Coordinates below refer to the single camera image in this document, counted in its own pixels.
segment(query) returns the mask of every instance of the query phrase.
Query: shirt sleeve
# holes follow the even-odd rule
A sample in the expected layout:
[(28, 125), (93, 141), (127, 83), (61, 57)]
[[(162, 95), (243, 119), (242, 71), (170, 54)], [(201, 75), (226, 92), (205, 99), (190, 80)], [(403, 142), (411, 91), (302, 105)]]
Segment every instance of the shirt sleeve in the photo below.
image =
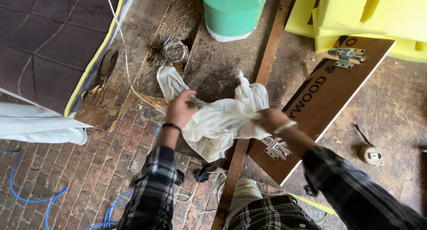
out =
[(401, 204), (363, 170), (325, 147), (314, 147), (302, 157), (306, 191), (321, 191), (351, 229), (425, 229), (427, 219)]
[(173, 184), (180, 185), (183, 178), (175, 168), (174, 151), (155, 147), (132, 180), (134, 192), (117, 230), (172, 229)]

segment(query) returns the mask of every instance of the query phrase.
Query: metal hinge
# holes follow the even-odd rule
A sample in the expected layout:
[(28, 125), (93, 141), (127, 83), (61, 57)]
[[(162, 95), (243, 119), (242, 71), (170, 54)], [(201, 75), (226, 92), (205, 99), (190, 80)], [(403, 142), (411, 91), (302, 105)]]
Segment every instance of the metal hinge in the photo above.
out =
[(279, 158), (286, 159), (286, 156), (291, 154), (291, 151), (287, 149), (286, 142), (284, 141), (280, 142), (281, 138), (273, 139), (270, 136), (268, 136), (261, 139), (261, 141), (264, 142), (265, 145), (267, 145), (265, 152), (275, 160)]
[(356, 48), (331, 48), (328, 50), (328, 54), (337, 55), (339, 60), (335, 62), (335, 65), (338, 67), (343, 67), (347, 69), (351, 69), (354, 64), (349, 62), (349, 59), (355, 59), (357, 61), (364, 61), (365, 59), (360, 57), (359, 55), (363, 55), (365, 50), (356, 49)]

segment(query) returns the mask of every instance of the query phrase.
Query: white bracelet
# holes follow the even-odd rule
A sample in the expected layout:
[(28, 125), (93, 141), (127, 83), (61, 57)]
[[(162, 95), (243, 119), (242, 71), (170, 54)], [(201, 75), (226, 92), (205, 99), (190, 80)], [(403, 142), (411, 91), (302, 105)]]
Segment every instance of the white bracelet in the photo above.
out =
[(296, 125), (296, 124), (297, 124), (297, 122), (296, 122), (296, 121), (292, 121), (292, 120), (290, 120), (290, 121), (286, 122), (284, 125), (282, 125), (281, 127), (279, 127), (278, 129), (275, 129), (275, 130), (274, 130), (274, 134), (279, 134), (279, 133), (281, 133), (282, 131), (284, 131), (284, 130), (286, 130), (286, 129), (288, 129), (288, 128), (290, 128), (291, 126)]

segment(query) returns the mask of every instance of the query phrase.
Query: brick floor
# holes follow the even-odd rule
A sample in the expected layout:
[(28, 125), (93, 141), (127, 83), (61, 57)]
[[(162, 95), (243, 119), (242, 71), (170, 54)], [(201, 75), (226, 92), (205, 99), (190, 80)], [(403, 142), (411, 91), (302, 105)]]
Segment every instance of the brick floor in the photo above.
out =
[[(24, 199), (45, 199), (69, 186), (52, 206), (48, 224), (50, 229), (81, 230), (102, 223), (112, 201), (131, 190), (130, 181), (141, 169), (156, 138), (152, 126), (161, 125), (163, 119), (154, 109), (143, 106), (140, 110), (136, 106), (117, 121), (111, 133), (88, 129), (88, 142), (83, 146), (0, 139), (0, 151), (22, 151), (13, 187)], [(17, 200), (9, 189), (8, 179), (17, 156), (0, 153), (0, 225), (6, 230), (46, 229), (44, 217), (49, 203)], [(175, 193), (191, 196), (197, 183), (193, 176), (201, 169), (200, 161), (179, 153), (175, 156), (178, 169), (186, 174), (184, 183), (175, 186)], [(222, 173), (213, 173), (207, 182), (200, 183), (193, 199), (196, 209), (188, 202), (175, 202), (173, 229), (210, 229), (215, 213), (196, 211), (217, 208), (218, 188), (224, 181)], [(119, 202), (130, 197), (128, 194)], [(187, 197), (174, 196), (174, 199), (184, 201)], [(112, 221), (119, 220), (124, 206), (115, 208)], [(309, 209), (323, 216), (323, 212)]]

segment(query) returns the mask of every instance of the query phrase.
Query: person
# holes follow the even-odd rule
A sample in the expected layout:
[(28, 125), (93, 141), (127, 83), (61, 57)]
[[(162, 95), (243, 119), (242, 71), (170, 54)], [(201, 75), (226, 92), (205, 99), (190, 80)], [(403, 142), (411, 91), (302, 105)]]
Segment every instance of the person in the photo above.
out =
[[(174, 166), (174, 149), (180, 129), (196, 113), (187, 102), (195, 91), (185, 90), (169, 103), (166, 123), (156, 146), (147, 156), (117, 230), (172, 229), (173, 185), (183, 174)], [(286, 141), (293, 154), (302, 159), (308, 182), (307, 192), (323, 193), (349, 229), (427, 229), (427, 219), (399, 203), (386, 190), (372, 182), (364, 171), (352, 166), (333, 151), (318, 146), (306, 134), (290, 125), (281, 111), (260, 111), (255, 123)], [(253, 180), (240, 179), (231, 203), (225, 229), (313, 229), (320, 227), (287, 195), (262, 198)]]

